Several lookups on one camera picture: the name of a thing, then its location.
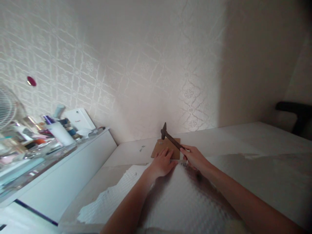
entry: black chair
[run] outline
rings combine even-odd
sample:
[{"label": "black chair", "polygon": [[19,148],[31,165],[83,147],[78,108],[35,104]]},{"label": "black chair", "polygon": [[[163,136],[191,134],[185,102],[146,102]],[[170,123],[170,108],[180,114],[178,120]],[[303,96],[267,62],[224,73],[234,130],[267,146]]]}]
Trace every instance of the black chair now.
[{"label": "black chair", "polygon": [[299,136],[305,125],[312,118],[312,106],[295,103],[295,102],[279,102],[275,106],[276,110],[288,111],[297,115],[297,121],[293,127],[292,133]]}]

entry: fan grille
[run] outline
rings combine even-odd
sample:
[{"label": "fan grille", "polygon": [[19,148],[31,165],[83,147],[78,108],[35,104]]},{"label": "fan grille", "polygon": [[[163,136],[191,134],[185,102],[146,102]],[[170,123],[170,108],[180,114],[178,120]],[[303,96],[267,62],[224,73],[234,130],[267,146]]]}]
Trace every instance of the fan grille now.
[{"label": "fan grille", "polygon": [[15,117],[18,103],[9,89],[0,87],[0,129],[7,126]]}]

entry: skin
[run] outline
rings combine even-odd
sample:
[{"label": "skin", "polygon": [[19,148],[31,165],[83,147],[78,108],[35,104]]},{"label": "skin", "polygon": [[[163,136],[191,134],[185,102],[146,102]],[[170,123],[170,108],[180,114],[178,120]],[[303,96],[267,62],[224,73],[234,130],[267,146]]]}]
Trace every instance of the skin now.
[{"label": "skin", "polygon": [[213,166],[194,146],[182,145],[184,159],[222,193],[253,233],[306,233],[293,221],[266,204],[234,179]]},{"label": "skin", "polygon": [[[184,154],[184,159],[216,186],[253,233],[307,233],[213,166],[196,147],[182,146],[187,149],[180,149]],[[151,165],[144,171],[101,230],[101,234],[135,232],[151,185],[158,177],[167,175],[178,164],[177,161],[170,162],[172,154],[173,151],[168,153],[168,148],[156,154]]]},{"label": "skin", "polygon": [[137,183],[112,214],[100,234],[134,233],[151,185],[158,177],[167,175],[177,164],[170,162],[173,150],[168,148],[157,153],[151,165],[143,172]]}]

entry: hammer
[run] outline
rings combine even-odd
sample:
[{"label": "hammer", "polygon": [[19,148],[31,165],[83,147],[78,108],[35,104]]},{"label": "hammer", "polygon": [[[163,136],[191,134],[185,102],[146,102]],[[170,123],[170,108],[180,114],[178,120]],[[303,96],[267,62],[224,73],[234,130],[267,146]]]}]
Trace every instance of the hammer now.
[{"label": "hammer", "polygon": [[181,148],[185,149],[182,145],[180,145],[172,136],[170,136],[167,132],[167,123],[165,122],[165,124],[163,125],[162,130],[160,130],[160,132],[162,133],[162,140],[165,139],[165,137],[167,137],[169,139],[169,141],[171,141],[175,147],[177,147],[179,150]]}]

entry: cardboard piece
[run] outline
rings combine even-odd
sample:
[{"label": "cardboard piece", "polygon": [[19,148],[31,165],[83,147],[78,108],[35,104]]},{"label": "cardboard piece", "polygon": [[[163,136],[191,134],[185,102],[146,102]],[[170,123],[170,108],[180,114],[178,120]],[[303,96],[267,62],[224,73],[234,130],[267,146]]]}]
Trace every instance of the cardboard piece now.
[{"label": "cardboard piece", "polygon": [[[181,141],[181,138],[175,138],[175,140],[180,143]],[[171,141],[169,141],[168,138],[165,138],[164,140],[162,139],[158,139],[157,142],[156,142],[156,145],[155,145],[155,148],[152,152],[152,155],[151,155],[151,158],[154,158],[156,153],[162,151],[163,149],[165,149],[166,147],[169,148],[169,150],[174,150],[173,152],[173,155],[171,157],[171,159],[177,159],[179,160],[180,159],[180,150],[175,147],[174,144],[172,144]]]}]

